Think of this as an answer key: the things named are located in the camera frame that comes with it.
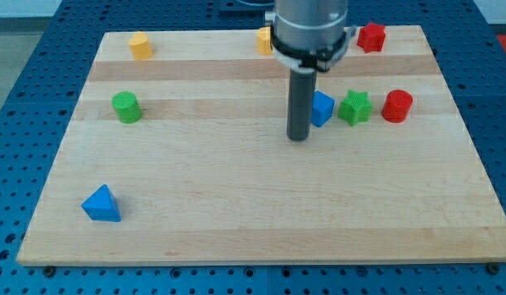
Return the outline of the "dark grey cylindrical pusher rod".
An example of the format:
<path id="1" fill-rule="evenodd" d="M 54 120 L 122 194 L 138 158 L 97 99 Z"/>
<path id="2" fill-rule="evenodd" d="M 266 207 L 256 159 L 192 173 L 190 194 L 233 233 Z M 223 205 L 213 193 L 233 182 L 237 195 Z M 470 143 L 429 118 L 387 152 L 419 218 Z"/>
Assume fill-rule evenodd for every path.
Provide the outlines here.
<path id="1" fill-rule="evenodd" d="M 304 141 L 309 136 L 316 75 L 315 70 L 312 70 L 310 73 L 300 73 L 290 70 L 287 137 L 291 141 Z"/>

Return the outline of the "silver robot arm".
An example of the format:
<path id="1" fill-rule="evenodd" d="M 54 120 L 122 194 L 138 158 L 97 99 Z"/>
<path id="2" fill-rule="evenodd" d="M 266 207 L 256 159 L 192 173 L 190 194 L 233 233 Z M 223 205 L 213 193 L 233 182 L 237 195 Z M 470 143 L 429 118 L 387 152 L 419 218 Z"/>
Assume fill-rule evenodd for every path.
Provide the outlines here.
<path id="1" fill-rule="evenodd" d="M 355 28 L 346 28 L 346 0 L 275 0 L 270 41 L 274 56 L 289 69 L 287 137 L 309 136 L 316 77 L 346 54 Z"/>

